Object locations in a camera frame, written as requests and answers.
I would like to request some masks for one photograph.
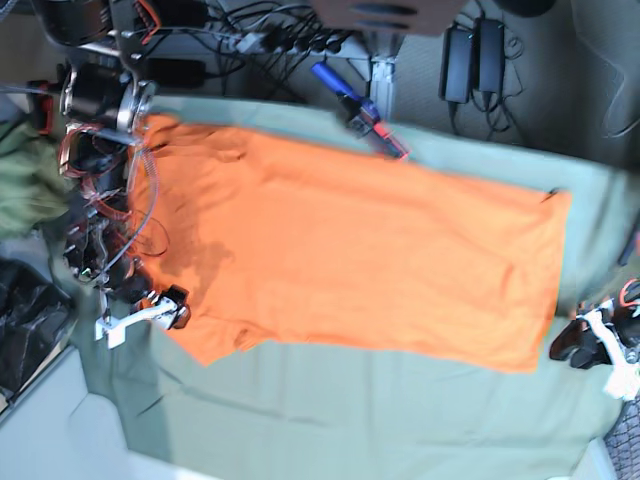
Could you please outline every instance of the cable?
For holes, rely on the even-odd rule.
[[[518,134],[520,135],[520,137],[522,138],[522,140],[526,143],[526,138],[525,135],[523,133],[523,131],[520,129],[520,126],[518,125],[515,117],[513,116],[513,113],[511,112],[511,109],[509,109],[509,107],[507,106],[507,100],[509,100],[510,98],[515,98],[517,96],[519,96],[520,94],[522,94],[522,92],[524,92],[524,85],[522,84],[522,79],[520,78],[520,74],[518,73],[518,69],[515,66],[515,64],[511,64],[513,67],[513,71],[516,74],[516,78],[518,80],[518,85],[519,85],[519,89],[516,93],[512,93],[509,95],[504,95],[502,98],[497,99],[495,105],[493,107],[488,107],[487,105],[490,105],[490,99],[489,102],[487,102],[487,100],[485,99],[485,109],[484,109],[484,113],[485,113],[485,118],[487,119],[487,125],[489,125],[489,129],[491,130],[489,132],[489,135],[487,136],[487,141],[491,140],[493,138],[493,135],[496,133],[504,133],[507,130],[509,130],[511,127],[514,127],[517,131]],[[498,110],[498,116],[492,120],[491,119],[491,113],[494,110]],[[504,127],[498,127],[498,123],[500,122],[500,119],[502,118],[502,116],[504,116],[505,121],[506,121],[506,125]]]
[[[216,55],[218,55],[217,58],[219,57],[230,57],[235,61],[240,62],[239,65],[236,65],[235,67],[231,68],[230,70],[227,70],[226,72],[218,72],[218,73],[210,73],[207,75],[208,79],[214,79],[214,78],[225,78],[228,77],[229,75],[231,75],[232,73],[236,73],[240,70],[242,70],[246,65],[247,62],[245,62],[243,59],[238,58],[238,53],[226,53],[222,51],[222,47],[220,45],[221,42],[218,42],[218,48],[214,48],[211,45],[209,45],[207,42],[205,42],[204,40],[202,40],[200,37],[198,37],[195,33],[189,33],[188,34],[191,38],[193,38],[195,41],[197,41],[200,45],[202,45],[204,48],[206,48],[208,51],[215,53]]]
[[[244,13],[241,15],[236,15],[236,13],[242,11],[242,10],[246,10],[248,8],[252,8],[255,7],[257,5],[260,4],[260,2],[256,2],[254,4],[251,5],[246,5],[244,7],[240,7],[239,9],[235,9],[232,10],[230,12],[226,11],[224,9],[224,7],[222,6],[222,4],[217,1],[218,3],[218,9],[217,9],[217,13],[221,16],[221,20],[223,21],[223,23],[226,23],[227,26],[229,28],[231,28],[233,31],[236,32],[244,32],[247,28],[242,26],[241,21],[242,20],[246,20],[249,18],[254,18],[254,17],[258,17],[258,16],[266,16],[266,18],[268,18],[270,15],[272,15],[273,13],[280,13],[283,15],[287,15],[290,17],[295,18],[298,21],[301,21],[301,18],[294,15],[293,13],[291,13],[291,10],[295,10],[296,8],[311,8],[308,5],[304,5],[303,7],[297,6],[297,5],[281,5],[278,2],[266,2],[266,3],[270,3],[270,4],[275,4],[278,6],[278,8],[276,9],[270,9],[270,10],[260,10],[260,11],[254,11],[254,12],[249,12],[249,13]]]
[[[475,23],[476,19],[475,19],[475,18],[473,18],[473,17],[472,17],[471,15],[469,15],[468,13],[465,13],[465,12],[460,12],[460,13],[458,14],[458,16],[460,16],[460,17],[464,17],[464,18],[466,18],[467,20],[471,21],[471,26],[464,25],[463,23],[460,23],[457,19],[453,21],[453,24],[454,24],[454,25],[456,25],[456,26],[458,26],[458,27],[460,27],[460,28],[461,28],[461,29],[463,29],[463,30],[466,30],[466,31],[468,31],[468,32],[472,32],[472,31],[473,31],[473,24]]]
[[[487,111],[484,107],[482,107],[478,103],[478,100],[476,100],[476,91],[475,90],[471,90],[471,101],[473,102],[474,107],[476,107],[476,109],[480,113],[485,113]],[[489,105],[489,111],[490,112],[495,111],[496,108],[498,108],[498,102],[494,103],[493,105]]]
[[[107,205],[103,200],[102,196],[98,193],[96,186],[93,182],[93,177],[85,176],[82,179],[82,193],[89,197],[89,203],[93,205],[93,207],[107,217],[110,220],[114,220],[116,222],[126,222],[131,217],[131,211],[125,212],[122,210],[117,210],[113,207]]]
[[[149,220],[151,219],[151,214],[153,213],[153,209],[155,208],[156,202],[158,201],[158,173],[156,171],[153,154],[151,153],[151,150],[149,150],[148,148],[144,148],[141,155],[143,155],[143,158],[144,158],[144,169],[147,172],[147,176],[149,177],[149,180],[150,180],[151,203],[149,204],[149,210],[147,211],[147,214],[142,220],[142,223],[140,224],[140,226],[136,229],[133,235],[131,235],[131,238],[129,238],[127,243],[123,245],[120,251],[109,261],[107,266],[104,267],[104,270],[102,271],[102,273],[109,272],[111,267],[113,267],[115,263],[118,260],[120,260],[120,258],[126,253],[126,251],[129,250],[129,248],[131,248],[131,245],[133,245],[133,242],[135,242],[138,235],[140,235],[140,232],[144,230],[144,228],[147,226],[147,223],[149,223]]]
[[[271,15],[274,15],[276,13],[288,12],[289,10],[300,10],[300,9],[309,9],[309,8],[313,8],[313,7],[311,7],[311,5],[304,5],[304,4],[285,5],[285,6],[282,6],[282,7],[278,7],[278,8],[275,8],[275,9],[271,10],[269,13],[266,13],[265,15],[260,17],[258,20],[256,20],[252,24],[246,25],[244,28],[247,29],[247,30],[251,30],[253,28],[256,28],[256,27],[262,25],[262,23],[264,23],[266,20],[268,20]]]
[[[133,33],[144,33],[147,30],[135,30]],[[212,35],[214,37],[221,37],[221,38],[230,38],[233,40],[242,40],[243,36],[241,34],[232,34],[232,33],[225,33],[225,32],[216,32],[214,30],[209,30],[207,28],[197,28],[197,27],[190,27],[188,25],[185,26],[171,26],[171,27],[162,27],[160,29],[158,29],[159,32],[170,32],[170,33],[184,33],[185,35],[187,33],[205,33],[207,35]]]
[[[631,123],[629,123],[626,127],[622,128],[621,130],[618,130],[617,132],[611,132],[610,130],[610,121],[611,121],[611,111],[613,110],[613,106],[616,104],[616,101],[618,100],[618,97],[620,97],[620,95],[622,94],[622,91],[624,90],[625,84],[627,83],[627,77],[625,77],[624,75],[624,71],[622,69],[622,67],[620,67],[620,65],[617,65],[615,63],[613,63],[611,60],[609,60],[600,50],[598,50],[598,48],[593,45],[593,43],[589,42],[587,40],[586,37],[584,37],[583,35],[580,34],[580,29],[578,28],[578,25],[580,25],[580,22],[578,21],[578,17],[577,17],[577,8],[575,7],[575,5],[573,5],[574,1],[571,1],[571,13],[573,16],[573,24],[576,27],[576,35],[577,37],[585,44],[587,45],[587,47],[589,47],[589,50],[591,50],[593,53],[595,53],[596,55],[598,55],[603,61],[605,61],[606,63],[610,64],[613,66],[613,68],[616,70],[617,73],[621,74],[623,77],[622,80],[622,84],[620,85],[620,87],[618,88],[618,91],[616,92],[616,94],[613,96],[613,99],[611,100],[611,103],[609,104],[609,107],[607,108],[606,113],[604,114],[604,117],[602,118],[602,123],[600,125],[600,129],[603,132],[603,137],[604,138],[621,138],[624,137],[625,135],[627,135],[629,132],[631,132],[633,129],[635,129],[638,125],[640,125],[640,117],[637,118],[636,120],[632,121]]]
[[[298,68],[300,64],[304,62],[310,54],[311,52],[305,53],[300,60],[298,60],[289,70],[287,70],[283,75],[283,77],[279,80],[279,82],[273,87],[271,92],[269,92],[269,94],[264,99],[265,100],[271,99],[271,97],[273,97],[276,94],[276,92],[283,87],[285,82],[289,79],[289,77],[296,70],[296,68]]]
[[[245,5],[243,7],[234,8],[233,10],[229,10],[229,12],[226,12],[226,13],[228,13],[230,15],[233,15],[234,13],[241,12],[242,10],[246,10],[247,8],[257,7],[259,5],[276,5],[278,7],[281,7],[282,3],[275,2],[275,1],[269,1],[269,0],[264,0],[264,1],[260,1],[260,2],[253,2],[253,3],[250,3],[250,4]]]
[[[639,300],[634,300],[632,302],[627,302],[626,300],[626,296],[628,292],[629,287],[631,286],[631,284],[633,284],[634,282],[637,282],[638,279],[637,278],[632,278],[631,280],[629,280],[627,283],[624,284],[624,287],[622,287],[622,289],[620,290],[620,294],[618,295],[618,302],[620,303],[621,307],[637,307],[640,306],[640,301]]]
[[[0,93],[35,93],[42,95],[53,95],[48,90],[40,88],[22,87],[19,85],[2,85],[0,84]]]
[[[158,14],[156,13],[156,11],[151,6],[148,0],[135,0],[134,5],[136,6],[141,5],[142,8],[144,8],[145,11],[149,14],[149,16],[151,17],[154,23],[154,26],[149,30],[147,35],[143,37],[143,39],[141,40],[141,43],[143,45],[146,45],[147,43],[149,43],[149,40],[151,40],[151,37],[153,37],[158,32],[158,30],[160,30],[160,28],[162,27],[162,22],[160,21],[160,17],[158,16]],[[142,15],[142,12],[140,10],[138,10],[138,14],[140,15],[140,18],[142,18],[142,20],[145,21],[144,16]]]
[[[624,137],[631,130],[633,130],[638,125],[640,125],[640,118],[637,118],[636,120],[634,120],[633,122],[628,124],[626,127],[624,127],[622,130],[618,130],[617,132],[611,133],[611,130],[609,129],[609,125],[611,124],[611,112],[613,111],[613,106],[616,104],[616,100],[618,100],[618,97],[622,94],[622,91],[624,90],[624,85],[625,85],[626,81],[627,81],[627,79],[625,77],[624,80],[622,81],[622,85],[620,85],[620,88],[618,88],[618,91],[613,96],[613,99],[611,100],[611,103],[609,104],[609,108],[607,108],[607,112],[605,113],[605,115],[604,115],[604,117],[602,119],[601,129],[604,131],[604,135],[603,135],[604,138],[621,138],[621,137]]]
[[[4,4],[4,7],[0,9],[0,23],[7,18],[7,15],[11,13],[11,10],[16,6],[16,3],[18,3],[18,0],[8,0],[7,3]]]
[[[487,11],[484,9],[482,4],[480,3],[480,0],[475,0],[475,4],[478,7],[478,10],[480,10],[480,18],[485,18],[487,16]]]
[[[262,65],[260,62],[258,62],[253,57],[251,57],[251,55],[247,55],[244,58],[246,59],[246,61],[248,61],[252,65],[255,65],[256,67],[258,67],[260,69],[260,71],[265,74],[266,79],[269,80],[271,83],[276,84],[276,85],[279,83],[279,80],[276,77],[273,76],[271,71],[267,70],[267,68],[264,65]],[[287,92],[291,96],[291,98],[293,98],[294,100],[297,100],[300,103],[307,103],[307,99],[306,98],[298,95],[293,89],[291,89],[287,85],[283,84],[279,88],[281,88],[282,90]]]
[[[136,210],[136,213],[140,213],[140,214],[144,215],[144,212],[143,212],[143,211],[141,211],[141,210]],[[151,243],[151,245],[152,245],[152,246],[153,246],[153,244],[154,244],[153,240],[145,242],[145,239],[150,238],[150,236],[154,236],[154,237],[155,237],[155,235],[152,235],[152,234],[153,234],[153,231],[152,231],[152,232],[150,232],[149,236],[139,235],[139,236],[138,236],[138,238],[136,239],[136,241],[135,241],[134,243],[136,244],[136,246],[140,246],[140,247],[141,247],[139,251],[140,251],[140,253],[141,253],[142,255],[145,255],[145,256],[147,256],[147,257],[161,257],[162,255],[164,255],[165,253],[167,253],[167,252],[169,251],[169,247],[171,246],[171,237],[169,236],[169,232],[167,231],[166,227],[165,227],[162,223],[160,223],[160,221],[159,221],[159,220],[157,220],[157,219],[155,219],[155,218],[151,218],[151,219],[149,220],[149,222],[150,222],[150,224],[149,224],[149,225],[147,225],[147,227],[148,227],[149,229],[153,230],[153,229],[151,228],[151,225],[152,225],[153,223],[155,223],[156,225],[158,225],[158,226],[162,229],[162,233],[163,233],[164,237],[165,237],[165,238],[166,238],[166,240],[167,240],[167,241],[165,242],[165,244],[166,244],[166,245],[164,246],[164,248],[163,248],[163,249],[161,249],[159,252],[145,251],[145,250],[144,250],[145,243]]]
[[[505,58],[507,60],[517,60],[524,54],[524,42],[518,35],[515,34],[513,30],[505,25],[504,12],[502,14],[502,24],[504,25],[504,29],[511,35],[511,37],[505,43]],[[507,54],[508,48],[515,48],[516,51],[512,54]]]
[[[456,115],[458,113],[458,104],[456,102],[447,102],[449,107],[449,122],[451,123],[451,131],[456,137],[460,136],[460,130],[456,125]]]
[[[150,56],[151,56],[151,54],[152,54],[153,52],[155,52],[155,51],[156,51],[156,49],[157,49],[160,45],[162,45],[162,43],[163,43],[167,38],[169,38],[169,36],[170,36],[172,33],[173,33],[173,32],[167,32],[167,33],[165,33],[162,37],[160,37],[160,38],[158,39],[158,41],[157,41],[156,43],[154,43],[154,44],[153,44],[153,46],[152,46],[151,48],[149,48],[149,50],[147,50],[146,52],[144,52],[144,56],[145,56],[145,58],[150,57]]]

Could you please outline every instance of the wire bundle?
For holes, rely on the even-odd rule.
[[[209,73],[207,78],[222,80],[223,95],[227,94],[228,77],[249,66],[257,68],[264,79],[271,84],[271,89],[263,97],[264,99],[270,99],[278,91],[284,91],[291,99],[306,103],[306,100],[289,85],[291,75],[311,51],[322,51],[326,48],[339,49],[342,42],[351,34],[347,31],[324,28],[311,6],[304,4],[282,5],[277,1],[265,0],[226,10],[218,2],[217,5],[210,6],[210,13],[208,28],[159,28],[158,33],[162,36],[145,55],[150,56],[173,33],[187,34],[194,42],[216,55],[218,71]],[[247,33],[264,29],[272,19],[276,19],[278,24],[268,31],[274,34],[273,37],[279,39],[276,40],[273,50],[282,49],[275,58],[262,63],[235,48]],[[287,53],[294,46],[298,55]]]

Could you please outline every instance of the black cable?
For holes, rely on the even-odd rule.
[[[149,50],[147,50],[146,52],[144,52],[144,56],[145,58],[148,58],[151,56],[151,54],[153,52],[156,51],[156,49],[162,44],[162,42],[164,42],[167,38],[169,38],[171,35],[173,34],[173,32],[167,32],[165,33],[162,37],[160,37],[158,39],[158,41],[156,43],[153,44],[153,46],[151,46],[151,48],[149,48]]]
[[[265,75],[265,78],[267,80],[269,80],[272,84],[274,85],[278,85],[279,80],[273,76],[273,74],[267,70],[265,68],[264,65],[262,65],[260,62],[258,62],[258,60],[256,60],[255,58],[251,57],[251,55],[247,55],[244,57],[246,59],[247,62],[251,63],[252,65],[258,67],[260,69],[260,71]],[[279,88],[285,92],[287,92],[289,94],[289,96],[300,102],[300,103],[307,103],[307,99],[302,97],[301,95],[297,94],[293,89],[291,89],[290,87],[288,87],[286,84],[283,84],[282,86],[279,86]]]
[[[471,26],[468,26],[468,25],[465,25],[465,24],[463,24],[463,23],[460,23],[460,22],[457,20],[457,17],[456,17],[456,20],[454,20],[454,21],[453,21],[453,24],[454,24],[454,25],[456,25],[456,26],[458,26],[458,27],[460,27],[460,28],[462,28],[463,30],[467,30],[467,31],[469,31],[469,32],[472,32],[472,31],[473,31],[473,25],[475,24],[476,19],[475,19],[475,18],[473,18],[473,17],[472,17],[471,15],[469,15],[468,13],[465,13],[465,12],[460,12],[460,13],[458,14],[458,16],[459,16],[459,17],[464,17],[464,18],[466,18],[467,20],[471,21]]]
[[[222,40],[218,40],[218,47],[216,48],[216,52],[218,52],[218,55],[216,55],[218,74],[221,75],[220,86],[222,89],[222,96],[225,97],[227,95],[227,80],[231,73],[229,73],[229,58],[222,55]]]
[[[316,20],[317,20],[317,15],[316,15],[315,12],[312,11],[311,13],[309,13],[305,17],[304,23],[302,23],[301,26],[299,26],[299,25],[288,25],[288,26],[285,27],[285,30],[291,30],[291,36],[299,37],[300,35],[302,35],[304,33],[306,28],[310,27],[311,22],[316,21]],[[273,67],[275,67],[277,65],[277,63],[282,59],[282,57],[286,55],[286,53],[287,52],[284,51],[284,50],[282,52],[280,52],[280,54],[275,58],[275,60],[267,68],[269,70],[271,70]]]
[[[507,60],[517,60],[524,54],[524,42],[520,37],[513,33],[513,31],[505,25],[505,30],[511,32],[511,37],[505,44],[505,58]],[[514,53],[508,54],[507,49],[516,49]]]
[[[236,26],[231,22],[231,20],[229,20],[229,15],[227,14],[227,11],[222,8],[222,5],[220,5],[220,8],[217,11],[218,15],[220,15],[221,17],[221,21],[223,24],[226,24],[226,28],[230,29],[232,32],[238,32],[240,30],[238,30],[236,28]]]
[[[525,134],[524,130],[522,130],[522,128],[520,128],[520,124],[516,121],[516,118],[513,116],[513,113],[511,112],[511,109],[507,106],[508,98],[510,98],[510,97],[505,97],[503,102],[502,102],[502,111],[504,112],[505,117],[507,117],[507,120],[511,123],[511,125],[518,132],[518,135],[522,139],[522,143],[525,146],[529,145],[530,143],[527,140],[527,135]]]
[[[207,80],[213,80],[215,78],[227,78],[229,77],[229,75],[232,75],[236,72],[239,72],[240,70],[242,70],[244,67],[247,66],[246,62],[240,58],[238,58],[237,60],[241,61],[242,63],[240,65],[236,65],[235,67],[227,70],[227,71],[223,71],[223,72],[218,72],[218,73],[207,73],[206,78]]]
[[[288,25],[284,28],[284,31],[287,30],[291,30],[291,28],[293,27],[293,25]],[[276,66],[276,64],[282,59],[282,57],[284,57],[286,55],[286,51],[283,49],[282,52],[280,52],[278,54],[278,56],[271,62],[271,64],[269,65],[269,60],[267,60],[267,65],[265,65],[265,68],[269,71],[271,71],[273,69],[273,67]]]
[[[228,13],[229,15],[233,15],[234,13],[241,12],[242,10],[246,10],[247,8],[257,7],[258,5],[275,5],[276,7],[281,7],[282,3],[264,0],[260,2],[253,2],[243,7],[234,8],[233,10],[229,10],[226,13]]]
[[[516,67],[516,64],[512,63],[511,66],[513,67],[513,71],[516,74],[516,79],[518,80],[518,85],[520,85],[520,88],[516,93],[510,93],[509,95],[504,97],[505,100],[508,98],[515,98],[519,96],[522,92],[524,92],[524,85],[522,84],[522,79],[520,78],[520,74],[518,73],[518,68]]]
[[[200,45],[202,45],[206,50],[208,50],[211,53],[215,53],[216,55],[221,55],[223,57],[229,57],[229,58],[236,58],[236,54],[235,53],[227,53],[227,52],[223,52],[222,50],[218,51],[218,49],[216,47],[212,47],[211,45],[209,45],[207,42],[205,42],[204,40],[202,40],[198,35],[196,35],[193,32],[186,32],[187,35],[189,35],[191,38],[193,38],[195,41],[197,41]]]
[[[449,107],[449,122],[451,123],[451,131],[456,137],[460,136],[460,130],[456,125],[456,115],[458,113],[458,104],[456,102],[447,102]]]
[[[304,16],[300,16],[300,15],[296,15],[294,13],[291,13],[293,10],[300,10],[300,9],[307,9],[307,8],[311,8],[311,7],[302,7],[302,6],[291,6],[290,8],[285,8],[287,7],[286,5],[279,7],[282,10],[278,10],[276,11],[276,9],[271,9],[271,10],[258,10],[256,12],[249,12],[249,13],[244,13],[242,15],[234,15],[233,18],[235,20],[246,20],[247,18],[254,18],[254,17],[263,17],[265,15],[285,15],[291,18],[295,18],[296,20],[302,20],[304,18]]]
[[[304,62],[310,54],[311,54],[311,52],[305,53],[300,60],[298,60],[296,63],[294,63],[293,66],[291,68],[289,68],[289,70],[287,70],[285,72],[285,74],[283,75],[283,78],[280,79],[280,81],[274,86],[274,88],[271,90],[271,92],[269,92],[269,94],[264,99],[265,100],[269,100],[271,97],[273,97],[276,94],[276,92],[283,87],[283,85],[289,79],[291,74],[296,70],[296,68],[298,68],[300,66],[300,64],[302,62]]]
[[[482,4],[480,3],[480,0],[475,0],[475,3],[478,7],[478,10],[480,10],[480,18],[485,18],[487,16],[487,12],[484,9],[484,7],[482,6]]]
[[[479,112],[481,112],[481,113],[485,113],[486,112],[486,109],[484,107],[482,107],[478,103],[478,100],[476,100],[476,91],[475,90],[471,91],[471,101],[473,102],[473,105],[476,107],[476,109]],[[489,112],[494,112],[496,108],[498,108],[498,102],[497,101],[493,105],[489,106]]]
[[[491,112],[489,112],[488,110],[485,111],[485,119],[487,121],[487,125],[489,125],[489,134],[487,135],[487,141],[491,140],[493,138],[493,135],[495,135],[496,133],[504,133],[511,128],[509,116],[506,114],[506,107],[502,99],[500,100],[499,107],[500,108],[498,109],[498,115],[494,119],[491,118]],[[498,124],[500,123],[500,120],[503,116],[505,117],[506,124],[499,127]]]
[[[41,88],[3,84],[0,84],[0,93],[35,93],[39,95],[53,95],[53,92]]]

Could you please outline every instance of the black bag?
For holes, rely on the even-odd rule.
[[[28,265],[0,259],[0,393],[20,391],[72,321],[71,300]]]

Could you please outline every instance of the red wire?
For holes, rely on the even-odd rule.
[[[147,0],[137,0],[136,3],[142,5],[142,7],[147,11],[149,16],[153,20],[153,23],[155,24],[155,26],[151,29],[151,31],[149,33],[147,33],[144,36],[144,38],[142,39],[142,44],[146,45],[147,43],[149,43],[149,40],[151,40],[151,37],[153,37],[156,33],[158,33],[158,30],[160,30],[160,28],[162,27],[162,22],[160,21],[160,17],[156,13],[156,11],[147,2]]]
[[[622,290],[620,290],[620,295],[618,296],[618,302],[620,303],[620,306],[635,307],[640,305],[640,301],[638,300],[634,300],[633,302],[630,302],[630,303],[625,300],[625,297],[627,296],[627,293],[628,293],[627,289],[633,282],[637,282],[637,281],[638,281],[637,278],[632,278],[631,280],[629,280],[627,283],[624,284],[624,287],[622,287]]]

